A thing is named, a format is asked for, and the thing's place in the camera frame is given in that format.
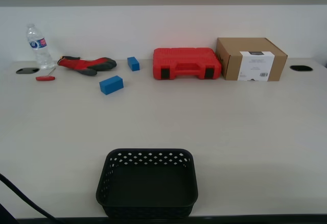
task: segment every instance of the red plastic carrying case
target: red plastic carrying case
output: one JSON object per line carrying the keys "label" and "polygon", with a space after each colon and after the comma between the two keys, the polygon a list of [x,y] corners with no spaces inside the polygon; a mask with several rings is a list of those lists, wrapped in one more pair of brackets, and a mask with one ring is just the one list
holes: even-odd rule
{"label": "red plastic carrying case", "polygon": [[179,75],[217,79],[220,73],[221,64],[210,48],[161,48],[153,53],[153,77],[158,80],[172,80]]}

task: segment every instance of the red screwdriver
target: red screwdriver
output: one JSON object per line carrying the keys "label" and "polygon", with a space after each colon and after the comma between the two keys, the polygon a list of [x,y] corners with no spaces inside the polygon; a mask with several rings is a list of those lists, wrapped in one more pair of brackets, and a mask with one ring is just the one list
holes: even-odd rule
{"label": "red screwdriver", "polygon": [[54,67],[54,69],[52,71],[50,71],[50,73],[47,76],[40,76],[40,77],[36,77],[35,79],[37,81],[52,81],[52,80],[55,80],[56,79],[55,77],[50,76],[51,73],[55,71],[55,69],[56,68]]}

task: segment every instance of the blue block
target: blue block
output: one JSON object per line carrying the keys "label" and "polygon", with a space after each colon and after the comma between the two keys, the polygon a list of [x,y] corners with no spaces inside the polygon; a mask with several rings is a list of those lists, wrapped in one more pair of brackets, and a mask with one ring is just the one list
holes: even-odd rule
{"label": "blue block", "polygon": [[139,71],[139,62],[135,57],[127,58],[127,62],[132,71]]}
{"label": "blue block", "polygon": [[105,95],[109,95],[124,87],[123,79],[120,78],[119,76],[114,76],[107,80],[103,80],[99,82],[99,84],[100,84],[101,92],[104,93]]}

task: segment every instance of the glove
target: glove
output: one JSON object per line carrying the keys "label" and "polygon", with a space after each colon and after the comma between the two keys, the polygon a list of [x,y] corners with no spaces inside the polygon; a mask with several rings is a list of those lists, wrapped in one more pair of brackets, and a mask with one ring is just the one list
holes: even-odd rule
{"label": "glove", "polygon": [[95,76],[98,72],[111,70],[117,66],[110,58],[100,58],[92,61],[82,60],[80,57],[62,56],[58,65],[73,69],[83,75]]}

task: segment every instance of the plastic bottle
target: plastic bottle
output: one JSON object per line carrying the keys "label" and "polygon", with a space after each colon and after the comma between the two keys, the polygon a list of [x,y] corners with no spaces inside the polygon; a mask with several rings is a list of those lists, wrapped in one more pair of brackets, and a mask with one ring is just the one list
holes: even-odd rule
{"label": "plastic bottle", "polygon": [[41,33],[34,24],[27,25],[27,40],[31,45],[36,62],[38,63],[40,69],[51,69],[55,66],[51,55],[49,54],[46,41]]}

